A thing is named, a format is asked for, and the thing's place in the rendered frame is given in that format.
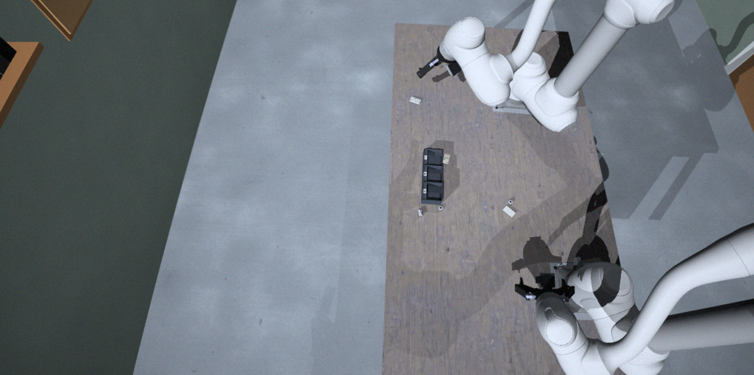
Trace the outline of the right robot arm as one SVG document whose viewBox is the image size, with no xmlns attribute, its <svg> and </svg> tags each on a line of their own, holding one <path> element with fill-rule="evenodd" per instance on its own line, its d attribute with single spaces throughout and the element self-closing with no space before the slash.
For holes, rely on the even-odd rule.
<svg viewBox="0 0 754 375">
<path fill-rule="evenodd" d="M 439 50 L 452 61 L 445 65 L 449 74 L 462 70 L 483 104 L 526 109 L 544 127 L 562 132 L 577 122 L 579 89 L 625 32 L 662 20 L 675 0 L 606 0 L 600 20 L 561 74 L 550 79 L 544 58 L 533 50 L 555 1 L 535 0 L 519 44 L 509 55 L 491 55 L 485 26 L 475 16 L 454 23 Z"/>
</svg>

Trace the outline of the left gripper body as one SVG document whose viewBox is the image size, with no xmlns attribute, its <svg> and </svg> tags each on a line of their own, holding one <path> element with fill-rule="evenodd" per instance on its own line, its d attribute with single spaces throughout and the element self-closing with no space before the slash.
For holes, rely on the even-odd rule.
<svg viewBox="0 0 754 375">
<path fill-rule="evenodd" d="M 538 291 L 538 292 L 536 292 L 536 293 L 534 294 L 534 295 L 536 296 L 536 299 L 535 299 L 535 300 L 537 300 L 537 299 L 538 299 L 539 295 L 541 295 L 541 294 L 544 294 L 544 293 L 546 293 L 546 292 L 554 292 L 554 293 L 556 293 L 556 294 L 557 294 L 557 292 L 556 292 L 556 291 L 554 291 L 553 289 L 550 289 L 550 288 L 545 288 L 545 289 L 543 289 L 543 290 L 541 290 L 541 291 Z"/>
</svg>

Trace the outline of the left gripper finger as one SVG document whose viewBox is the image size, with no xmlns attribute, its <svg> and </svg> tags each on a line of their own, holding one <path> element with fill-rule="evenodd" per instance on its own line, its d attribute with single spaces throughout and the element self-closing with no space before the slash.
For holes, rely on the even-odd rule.
<svg viewBox="0 0 754 375">
<path fill-rule="evenodd" d="M 560 294 L 565 302 L 569 302 L 569 299 L 576 293 L 576 287 L 568 286 L 564 279 L 562 279 L 562 287 L 553 290 Z"/>
<path fill-rule="evenodd" d="M 539 289 L 538 287 L 533 288 L 530 286 L 525 286 L 521 277 L 520 277 L 520 281 L 522 282 L 520 282 L 519 284 L 515 284 L 515 291 L 517 292 L 517 294 L 520 294 L 526 300 L 530 300 L 530 298 L 536 299 L 536 296 L 534 294 L 538 291 L 541 291 L 541 289 Z"/>
</svg>

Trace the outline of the dark grey three-compartment bin rack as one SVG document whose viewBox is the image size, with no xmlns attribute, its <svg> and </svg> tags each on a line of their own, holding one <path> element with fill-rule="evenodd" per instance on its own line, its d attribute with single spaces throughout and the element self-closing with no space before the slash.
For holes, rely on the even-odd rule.
<svg viewBox="0 0 754 375">
<path fill-rule="evenodd" d="M 442 150 L 424 149 L 422 165 L 422 204 L 441 203 Z"/>
</svg>

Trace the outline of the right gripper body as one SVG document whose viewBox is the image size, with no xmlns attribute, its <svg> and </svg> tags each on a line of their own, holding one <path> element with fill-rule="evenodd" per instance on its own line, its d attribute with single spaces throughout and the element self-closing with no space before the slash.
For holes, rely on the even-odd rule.
<svg viewBox="0 0 754 375">
<path fill-rule="evenodd" d="M 444 56 L 441 55 L 441 51 L 439 50 L 439 46 L 437 48 L 437 57 L 435 59 L 439 60 L 439 61 L 437 61 L 437 63 L 441 63 L 441 61 L 444 62 L 444 63 L 451 63 L 452 62 L 452 61 L 449 61 L 448 59 L 445 59 Z"/>
</svg>

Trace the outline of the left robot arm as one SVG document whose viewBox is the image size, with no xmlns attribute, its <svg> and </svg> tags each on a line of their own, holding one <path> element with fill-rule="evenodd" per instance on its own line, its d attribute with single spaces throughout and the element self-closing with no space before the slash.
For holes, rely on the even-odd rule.
<svg viewBox="0 0 754 375">
<path fill-rule="evenodd" d="M 554 292 L 539 295 L 536 320 L 566 375 L 614 375 L 617 368 L 656 375 L 672 350 L 754 343 L 754 299 L 670 315 L 694 287 L 754 275 L 754 223 L 677 263 L 640 311 L 632 278 L 615 263 L 584 267 L 574 257 L 572 270 L 555 272 L 558 286 L 564 279 L 576 293 L 569 302 Z M 573 313 L 588 313 L 601 340 L 587 338 Z"/>
</svg>

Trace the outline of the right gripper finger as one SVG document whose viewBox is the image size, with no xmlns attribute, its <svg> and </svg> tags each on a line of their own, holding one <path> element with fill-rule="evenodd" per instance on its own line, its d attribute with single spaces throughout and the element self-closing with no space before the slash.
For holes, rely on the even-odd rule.
<svg viewBox="0 0 754 375">
<path fill-rule="evenodd" d="M 439 60 L 435 59 L 436 57 L 437 57 L 437 55 L 434 58 L 432 58 L 431 61 L 429 63 L 427 63 L 423 68 L 418 68 L 419 70 L 418 70 L 418 72 L 416 74 L 418 75 L 418 77 L 420 77 L 420 79 L 422 79 L 422 77 L 427 72 L 429 72 L 432 68 L 434 68 L 435 66 L 438 66 L 441 63 L 444 63 L 442 61 L 441 61 L 441 63 L 437 63 L 437 61 L 439 61 Z"/>
</svg>

